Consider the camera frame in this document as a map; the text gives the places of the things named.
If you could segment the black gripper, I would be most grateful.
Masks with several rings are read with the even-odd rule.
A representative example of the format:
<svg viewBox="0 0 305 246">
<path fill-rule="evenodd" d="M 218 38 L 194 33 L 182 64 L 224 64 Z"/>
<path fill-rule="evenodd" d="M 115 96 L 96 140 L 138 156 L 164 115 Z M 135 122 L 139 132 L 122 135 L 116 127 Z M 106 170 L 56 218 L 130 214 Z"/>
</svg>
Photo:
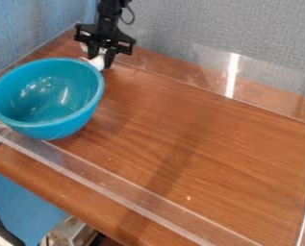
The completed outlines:
<svg viewBox="0 0 305 246">
<path fill-rule="evenodd" d="M 135 39 L 119 29 L 122 11 L 131 8 L 132 0 L 99 0 L 96 5 L 96 21 L 94 24 L 76 24 L 73 40 L 87 46 L 87 58 L 98 56 L 99 49 L 107 49 L 104 54 L 104 68 L 112 65 L 118 53 L 132 54 Z"/>
</svg>

